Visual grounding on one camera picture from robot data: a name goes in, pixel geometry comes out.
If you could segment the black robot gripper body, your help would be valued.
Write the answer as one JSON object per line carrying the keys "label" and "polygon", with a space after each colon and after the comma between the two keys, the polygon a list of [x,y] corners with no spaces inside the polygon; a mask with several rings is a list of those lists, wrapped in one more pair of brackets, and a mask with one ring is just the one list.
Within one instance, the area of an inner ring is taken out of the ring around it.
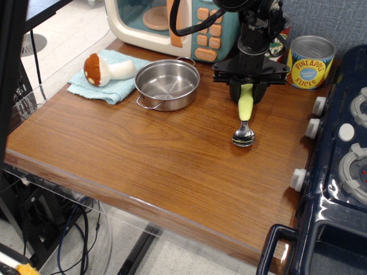
{"label": "black robot gripper body", "polygon": [[271,42],[267,21],[243,22],[237,40],[238,53],[212,66],[213,81],[227,84],[284,85],[289,67],[266,57]]}

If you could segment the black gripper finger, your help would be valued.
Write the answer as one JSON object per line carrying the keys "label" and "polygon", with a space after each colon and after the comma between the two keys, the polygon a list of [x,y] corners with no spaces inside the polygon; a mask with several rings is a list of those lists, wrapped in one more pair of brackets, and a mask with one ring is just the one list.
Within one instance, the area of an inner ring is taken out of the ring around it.
{"label": "black gripper finger", "polygon": [[260,82],[258,84],[254,84],[252,88],[252,96],[253,96],[253,103],[258,104],[261,102],[262,98],[264,97],[266,90],[268,87],[267,82]]}
{"label": "black gripper finger", "polygon": [[237,82],[232,81],[229,84],[229,93],[231,96],[231,100],[236,104],[239,102],[239,98],[241,95],[241,87],[242,85]]}

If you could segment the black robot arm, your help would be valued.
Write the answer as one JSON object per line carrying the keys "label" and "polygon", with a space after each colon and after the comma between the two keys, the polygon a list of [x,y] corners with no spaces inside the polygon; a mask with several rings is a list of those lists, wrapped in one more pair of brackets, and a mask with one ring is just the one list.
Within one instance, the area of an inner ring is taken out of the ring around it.
{"label": "black robot arm", "polygon": [[270,85],[284,85],[290,67],[266,57],[270,44],[285,29],[283,1],[214,1],[226,12],[237,13],[241,32],[236,54],[212,66],[213,80],[229,85],[233,102],[238,103],[241,86],[252,84],[253,103],[261,102]]}

